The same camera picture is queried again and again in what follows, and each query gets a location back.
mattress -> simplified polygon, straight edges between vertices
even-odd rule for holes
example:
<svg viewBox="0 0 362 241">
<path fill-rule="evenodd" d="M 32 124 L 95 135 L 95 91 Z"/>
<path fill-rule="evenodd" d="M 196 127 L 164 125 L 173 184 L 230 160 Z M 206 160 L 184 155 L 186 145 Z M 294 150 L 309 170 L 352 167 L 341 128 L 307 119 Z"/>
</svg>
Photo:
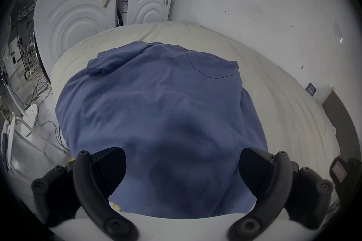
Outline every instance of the mattress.
<svg viewBox="0 0 362 241">
<path fill-rule="evenodd" d="M 340 154 L 336 129 L 322 107 L 287 72 L 249 47 L 188 22 L 156 22 L 116 27 L 68 49 L 51 73 L 55 104 L 66 82 L 97 54 L 135 40 L 177 44 L 237 61 L 265 132 L 270 153 L 286 151 L 299 167 L 330 180 L 329 166 Z"/>
</svg>

screw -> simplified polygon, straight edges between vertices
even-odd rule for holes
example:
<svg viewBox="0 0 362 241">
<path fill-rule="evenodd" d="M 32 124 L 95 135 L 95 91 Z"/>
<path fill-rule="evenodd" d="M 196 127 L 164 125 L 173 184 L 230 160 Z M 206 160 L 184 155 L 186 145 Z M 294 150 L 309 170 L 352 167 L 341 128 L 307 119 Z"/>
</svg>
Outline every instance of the screw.
<svg viewBox="0 0 362 241">
<path fill-rule="evenodd" d="M 330 181 L 328 180 L 320 180 L 317 183 L 317 190 L 319 191 L 319 193 L 321 195 L 325 195 L 328 196 L 332 193 L 333 191 L 333 185 Z"/>
<path fill-rule="evenodd" d="M 326 183 L 324 183 L 324 184 L 322 185 L 322 189 L 325 190 L 325 191 L 327 191 L 327 190 L 329 189 L 329 185 L 326 184 Z"/>
<path fill-rule="evenodd" d="M 34 185 L 35 189 L 39 190 L 39 189 L 42 189 L 44 188 L 44 184 L 42 182 L 37 182 L 35 185 Z"/>
<path fill-rule="evenodd" d="M 105 228 L 108 233 L 114 236 L 125 236 L 130 232 L 129 224 L 117 217 L 107 220 Z"/>
<path fill-rule="evenodd" d="M 237 227 L 236 233 L 240 237 L 251 237 L 256 235 L 261 229 L 260 222 L 254 218 L 248 218 Z"/>
<path fill-rule="evenodd" d="M 47 181 L 43 181 L 43 179 L 36 179 L 31 184 L 31 190 L 34 194 L 45 194 L 48 192 L 49 185 Z"/>
</svg>

dryer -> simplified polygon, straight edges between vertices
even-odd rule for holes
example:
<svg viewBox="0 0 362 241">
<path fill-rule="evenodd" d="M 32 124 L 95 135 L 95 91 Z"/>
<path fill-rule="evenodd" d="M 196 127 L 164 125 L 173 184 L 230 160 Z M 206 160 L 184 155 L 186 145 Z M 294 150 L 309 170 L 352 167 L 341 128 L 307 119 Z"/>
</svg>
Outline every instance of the dryer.
<svg viewBox="0 0 362 241">
<path fill-rule="evenodd" d="M 171 0 L 118 0 L 123 25 L 167 21 Z"/>
<path fill-rule="evenodd" d="M 47 78 L 61 57 L 79 41 L 116 27 L 117 0 L 38 0 L 34 29 L 39 62 Z"/>
</svg>

wall sign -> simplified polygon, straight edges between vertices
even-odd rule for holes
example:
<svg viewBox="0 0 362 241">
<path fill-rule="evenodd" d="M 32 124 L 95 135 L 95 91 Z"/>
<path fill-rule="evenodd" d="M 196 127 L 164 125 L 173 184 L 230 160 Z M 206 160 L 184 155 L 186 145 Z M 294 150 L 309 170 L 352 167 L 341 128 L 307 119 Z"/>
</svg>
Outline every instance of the wall sign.
<svg viewBox="0 0 362 241">
<path fill-rule="evenodd" d="M 317 89 L 311 83 L 309 83 L 305 90 L 308 91 L 311 96 L 313 96 Z"/>
</svg>

mark on wall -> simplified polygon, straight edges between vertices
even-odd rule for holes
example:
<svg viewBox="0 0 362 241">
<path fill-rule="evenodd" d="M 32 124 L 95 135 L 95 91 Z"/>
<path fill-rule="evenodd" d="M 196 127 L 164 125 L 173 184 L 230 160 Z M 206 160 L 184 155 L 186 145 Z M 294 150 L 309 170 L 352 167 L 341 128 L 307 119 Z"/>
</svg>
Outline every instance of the mark on wall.
<svg viewBox="0 0 362 241">
<path fill-rule="evenodd" d="M 333 25 L 333 32 L 338 37 L 338 40 L 340 41 L 340 43 L 342 43 L 343 33 L 341 32 L 341 28 L 338 26 L 338 24 L 336 22 L 334 22 L 334 25 Z"/>
</svg>

